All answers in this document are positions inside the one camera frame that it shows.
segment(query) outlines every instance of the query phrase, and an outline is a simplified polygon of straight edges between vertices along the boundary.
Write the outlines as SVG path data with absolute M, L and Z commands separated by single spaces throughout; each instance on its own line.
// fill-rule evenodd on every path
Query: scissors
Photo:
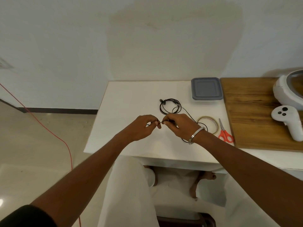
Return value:
M 234 138 L 229 133 L 227 133 L 227 131 L 224 129 L 221 119 L 219 119 L 219 122 L 220 122 L 220 126 L 221 126 L 221 133 L 218 138 L 219 139 L 223 138 L 221 140 L 228 142 L 228 143 L 232 143 L 234 141 Z

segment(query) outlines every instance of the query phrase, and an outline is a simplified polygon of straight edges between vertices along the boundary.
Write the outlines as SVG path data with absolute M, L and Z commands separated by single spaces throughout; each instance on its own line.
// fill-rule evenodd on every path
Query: hand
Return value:
M 163 118 L 163 124 L 168 126 L 172 132 L 188 141 L 190 137 L 195 133 L 201 126 L 199 126 L 195 121 L 193 121 L 191 118 L 189 118 L 186 114 L 172 114 L 169 113 L 165 115 Z
M 138 141 L 149 136 L 156 126 L 161 129 L 160 121 L 153 115 L 138 116 L 130 125 L 120 131 L 129 142 Z

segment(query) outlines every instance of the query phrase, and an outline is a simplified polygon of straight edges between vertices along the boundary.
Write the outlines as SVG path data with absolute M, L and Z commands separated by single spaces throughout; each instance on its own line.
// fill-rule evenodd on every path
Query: gray container lid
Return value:
M 191 80 L 191 94 L 194 100 L 220 100 L 223 91 L 217 77 L 194 78 Z

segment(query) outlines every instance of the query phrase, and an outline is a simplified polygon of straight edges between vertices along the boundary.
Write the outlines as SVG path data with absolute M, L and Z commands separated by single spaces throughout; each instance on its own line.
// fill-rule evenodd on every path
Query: white tabletop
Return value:
M 211 116 L 216 120 L 220 118 L 224 128 L 231 134 L 224 101 L 213 104 L 193 102 L 190 81 L 110 81 L 84 152 L 96 152 L 139 115 L 152 114 L 162 121 L 164 115 L 159 111 L 159 99 L 169 98 L 179 100 L 194 119 L 201 116 Z M 174 107 L 172 102 L 165 106 L 168 111 Z M 204 121 L 210 130 L 215 129 L 212 122 Z M 300 152 L 243 150 L 279 168 L 303 169 L 303 153 Z M 131 143 L 121 154 L 159 161 L 218 163 L 204 148 L 184 143 L 165 125 L 161 130 L 153 131 L 149 137 Z

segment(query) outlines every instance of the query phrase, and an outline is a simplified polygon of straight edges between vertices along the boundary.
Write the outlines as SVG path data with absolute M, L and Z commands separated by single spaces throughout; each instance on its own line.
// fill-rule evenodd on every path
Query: white floor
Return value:
M 30 203 L 70 170 L 66 146 L 41 127 L 30 114 L 0 103 L 0 219 Z M 83 153 L 95 115 L 43 114 L 35 116 L 69 145 L 74 166 L 85 160 Z M 159 184 L 151 188 L 157 215 L 195 218 L 196 212 L 209 213 L 218 227 L 223 226 L 224 208 L 194 200 L 189 187 L 197 172 L 156 168 Z M 83 227 L 97 226 L 110 172 L 81 214 Z

